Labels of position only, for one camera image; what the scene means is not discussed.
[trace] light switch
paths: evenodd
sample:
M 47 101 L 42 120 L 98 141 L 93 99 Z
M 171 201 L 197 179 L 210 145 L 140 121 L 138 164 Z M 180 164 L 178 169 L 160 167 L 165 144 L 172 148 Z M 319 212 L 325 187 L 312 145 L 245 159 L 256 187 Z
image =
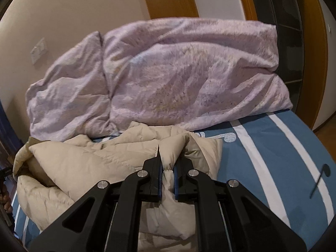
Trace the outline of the light switch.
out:
M 42 38 L 30 51 L 32 63 L 35 64 L 43 54 L 47 53 L 47 51 L 45 38 Z

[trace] beige puffer jacket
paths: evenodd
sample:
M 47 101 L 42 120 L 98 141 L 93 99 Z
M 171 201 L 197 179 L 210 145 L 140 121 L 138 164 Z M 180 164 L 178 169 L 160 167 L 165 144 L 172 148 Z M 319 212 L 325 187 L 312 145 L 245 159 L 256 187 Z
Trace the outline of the beige puffer jacket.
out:
M 176 126 L 132 122 L 119 137 L 100 143 L 86 135 L 65 142 L 30 138 L 14 162 L 21 208 L 44 230 L 99 181 L 115 183 L 140 170 L 156 156 L 158 146 L 164 169 L 162 201 L 158 207 L 142 205 L 138 250 L 193 251 L 194 206 L 175 200 L 172 169 L 184 151 L 196 169 L 216 179 L 222 140 L 200 138 Z

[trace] hand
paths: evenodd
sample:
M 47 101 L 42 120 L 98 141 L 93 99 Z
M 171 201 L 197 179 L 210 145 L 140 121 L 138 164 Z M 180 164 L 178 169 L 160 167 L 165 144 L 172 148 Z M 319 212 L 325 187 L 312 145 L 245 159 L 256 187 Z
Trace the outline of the hand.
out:
M 9 197 L 9 192 L 7 190 L 6 185 L 0 180 L 0 203 L 3 204 L 7 213 L 12 213 L 13 208 L 11 206 L 12 200 Z

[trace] bed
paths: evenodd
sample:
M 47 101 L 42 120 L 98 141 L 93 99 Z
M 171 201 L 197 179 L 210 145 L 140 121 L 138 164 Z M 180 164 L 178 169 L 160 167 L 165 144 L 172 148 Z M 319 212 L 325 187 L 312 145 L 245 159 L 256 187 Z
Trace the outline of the bed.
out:
M 334 217 L 336 165 L 292 111 L 223 122 L 196 133 L 223 139 L 219 181 L 240 181 L 305 241 L 308 250 L 318 242 Z M 329 165 L 331 176 L 322 176 L 318 190 L 309 199 L 323 164 Z M 16 196 L 13 208 L 16 233 L 29 248 L 40 231 L 20 209 Z

